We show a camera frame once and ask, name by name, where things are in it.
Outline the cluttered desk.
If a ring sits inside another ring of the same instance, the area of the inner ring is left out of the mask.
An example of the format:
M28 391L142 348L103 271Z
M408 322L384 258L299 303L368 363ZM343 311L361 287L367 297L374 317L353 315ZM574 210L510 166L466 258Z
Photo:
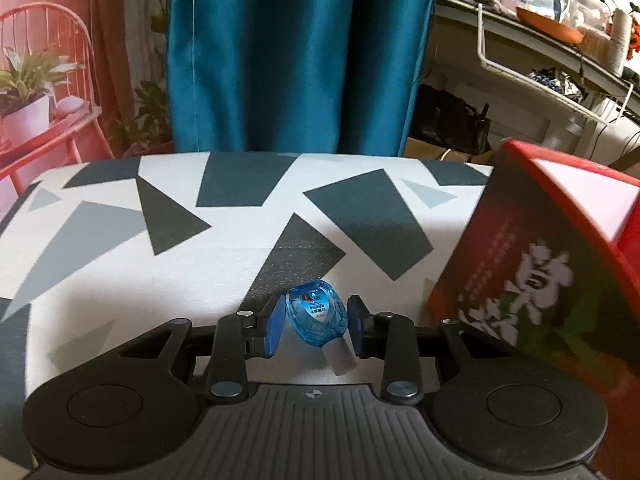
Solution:
M490 66L557 68L585 92L581 112ZM461 0L436 0L424 84L487 108L489 139L514 138L610 164L639 145L639 91L559 41Z

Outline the printed room backdrop cloth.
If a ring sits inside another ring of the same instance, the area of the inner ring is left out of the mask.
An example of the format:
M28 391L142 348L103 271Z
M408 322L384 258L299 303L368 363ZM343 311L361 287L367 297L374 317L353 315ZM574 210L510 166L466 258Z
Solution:
M1 0L1 209L58 167L174 148L168 0Z

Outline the orange flowers in red vase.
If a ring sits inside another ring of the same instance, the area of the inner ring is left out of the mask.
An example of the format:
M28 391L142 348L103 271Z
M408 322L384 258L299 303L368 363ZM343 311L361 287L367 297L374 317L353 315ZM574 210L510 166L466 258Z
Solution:
M628 60L631 60L634 57L635 53L640 52L640 23L639 23L639 13L640 8L633 2L629 3L631 12L631 33L629 40L629 48L627 53Z

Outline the teal blue curtain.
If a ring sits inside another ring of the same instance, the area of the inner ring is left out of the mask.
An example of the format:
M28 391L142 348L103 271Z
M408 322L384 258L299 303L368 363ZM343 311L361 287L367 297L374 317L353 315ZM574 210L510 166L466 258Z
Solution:
M169 0L180 152L398 156L435 0Z

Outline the red cardboard box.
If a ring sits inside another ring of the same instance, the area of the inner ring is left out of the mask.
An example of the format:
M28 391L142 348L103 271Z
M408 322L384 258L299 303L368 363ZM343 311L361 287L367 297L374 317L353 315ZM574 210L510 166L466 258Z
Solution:
M639 182L521 141L498 151L428 306L565 370L608 408L596 464L639 474Z

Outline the orange bowl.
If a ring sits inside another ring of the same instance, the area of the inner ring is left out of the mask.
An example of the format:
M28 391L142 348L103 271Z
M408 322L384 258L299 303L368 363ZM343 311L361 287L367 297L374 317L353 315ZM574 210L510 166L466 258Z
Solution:
M520 6L516 8L516 16L523 25L536 29L538 32L542 32L555 40L564 42L564 44L578 46L584 39L584 35L579 30Z

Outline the white tall bottle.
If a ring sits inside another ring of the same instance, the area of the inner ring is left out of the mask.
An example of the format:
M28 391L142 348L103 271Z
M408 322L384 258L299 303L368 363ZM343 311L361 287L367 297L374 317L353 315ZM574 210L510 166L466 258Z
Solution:
M630 44L631 29L631 15L623 9L617 8L612 16L608 56L606 57L606 65L616 77L623 75Z

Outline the cotton swab container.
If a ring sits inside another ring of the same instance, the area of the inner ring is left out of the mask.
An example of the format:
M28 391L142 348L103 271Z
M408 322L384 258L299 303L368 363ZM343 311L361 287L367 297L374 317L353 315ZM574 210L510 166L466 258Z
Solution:
M605 66L610 40L610 36L605 32L587 27L582 30L582 41L578 44L578 49L582 55L591 58L593 62Z

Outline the brown cardboard box on floor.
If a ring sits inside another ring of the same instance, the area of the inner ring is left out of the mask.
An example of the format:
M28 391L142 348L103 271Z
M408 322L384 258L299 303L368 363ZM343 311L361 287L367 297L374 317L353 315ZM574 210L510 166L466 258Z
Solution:
M468 155L462 152L450 150L450 148L440 148L434 144L429 144L420 140L407 140L404 156L405 158L415 158L423 160L443 160L444 162L472 162L473 164L492 165L497 152L491 150L481 155Z

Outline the black bag under desk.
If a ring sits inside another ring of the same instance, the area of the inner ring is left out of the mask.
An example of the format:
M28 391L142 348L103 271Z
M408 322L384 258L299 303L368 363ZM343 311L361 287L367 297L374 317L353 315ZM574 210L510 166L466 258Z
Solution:
M488 110L488 103L477 110L448 91L420 84L409 136L470 156L483 155L490 151Z

